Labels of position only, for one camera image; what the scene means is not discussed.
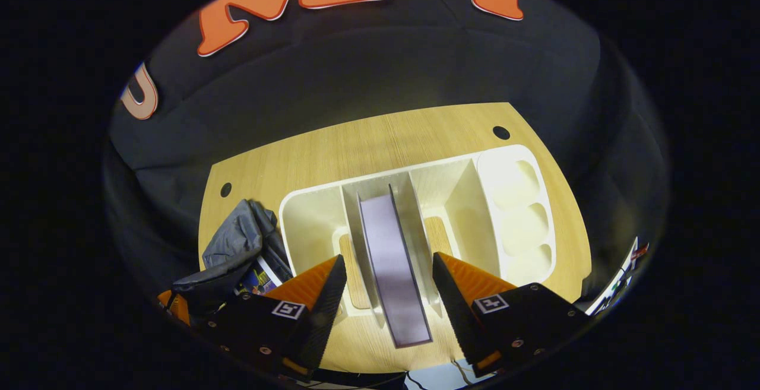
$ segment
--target crumpled bag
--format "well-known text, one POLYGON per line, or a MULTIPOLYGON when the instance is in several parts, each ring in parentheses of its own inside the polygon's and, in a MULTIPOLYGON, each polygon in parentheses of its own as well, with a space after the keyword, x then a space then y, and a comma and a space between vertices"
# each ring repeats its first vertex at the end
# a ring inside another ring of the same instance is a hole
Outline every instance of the crumpled bag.
POLYGON ((283 259, 285 249, 276 227, 273 211, 264 209, 258 201, 242 199, 211 238, 203 252, 204 265, 211 268, 242 252, 258 253, 264 244, 283 259))

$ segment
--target white plastic tray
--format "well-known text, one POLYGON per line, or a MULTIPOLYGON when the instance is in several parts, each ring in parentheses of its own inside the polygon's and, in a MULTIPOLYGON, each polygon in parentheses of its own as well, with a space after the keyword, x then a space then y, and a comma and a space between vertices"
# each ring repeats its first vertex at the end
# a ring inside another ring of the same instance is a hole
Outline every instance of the white plastic tray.
POLYGON ((330 182, 288 193, 280 204, 280 228, 294 274, 340 253, 349 235, 364 290, 373 308, 358 309, 348 289, 347 315, 375 314, 377 293, 363 265, 363 237, 356 193, 371 198, 388 184, 401 198, 399 218, 423 303, 441 314, 432 282, 432 253, 423 219, 440 217, 454 257, 515 285, 543 282, 554 271, 556 242, 546 185, 536 158, 523 145, 485 150, 382 173, 330 182))

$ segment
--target black fabric backdrop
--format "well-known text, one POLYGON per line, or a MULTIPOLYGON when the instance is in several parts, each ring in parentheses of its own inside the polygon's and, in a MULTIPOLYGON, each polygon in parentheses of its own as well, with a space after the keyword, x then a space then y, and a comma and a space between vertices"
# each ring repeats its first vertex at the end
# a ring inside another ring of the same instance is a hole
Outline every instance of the black fabric backdrop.
MULTIPOLYGON (((10 1, 8 91, 22 101, 11 103, 8 155, 26 168, 8 178, 20 218, 8 247, 12 388, 263 385, 152 314, 103 212, 111 104, 135 64, 207 1, 10 1)), ((758 296, 735 264, 756 263, 743 243, 756 209, 751 3, 557 1, 613 39, 646 82, 673 142, 673 209, 631 294, 510 386, 749 387, 758 356, 743 313, 758 296)))
POLYGON ((129 269, 151 295, 197 271, 201 201, 220 160, 388 112, 510 101, 578 199, 594 260, 584 287, 592 300, 636 236, 657 247, 667 144, 644 88, 607 39, 551 0, 519 3, 519 22, 470 0, 319 11, 290 0, 275 22, 232 8, 249 32, 208 58, 195 51, 198 14, 184 19, 145 58, 160 97, 155 114, 135 119, 117 101, 109 130, 109 222, 129 269), (138 222, 146 216, 150 224, 138 222))

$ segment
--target wooden table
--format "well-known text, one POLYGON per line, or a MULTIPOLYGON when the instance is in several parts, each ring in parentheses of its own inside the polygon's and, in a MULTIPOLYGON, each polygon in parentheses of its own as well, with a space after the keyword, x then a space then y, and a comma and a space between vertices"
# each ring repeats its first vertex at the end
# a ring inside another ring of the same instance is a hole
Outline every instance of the wooden table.
MULTIPOLYGON (((549 194, 556 232, 556 266, 543 282, 569 302, 591 273, 591 251, 581 212, 549 150, 509 103, 480 103, 396 112, 296 135, 223 160, 211 168, 198 228, 198 262, 223 220, 242 198, 279 211, 293 190, 426 163, 510 144, 535 155, 549 194), (505 141, 494 126, 507 128, 505 141), (230 195, 220 195, 230 182, 230 195)), ((421 369, 464 357, 446 314, 429 315, 433 342, 395 349, 372 315, 334 326, 320 367, 351 373, 421 369)))

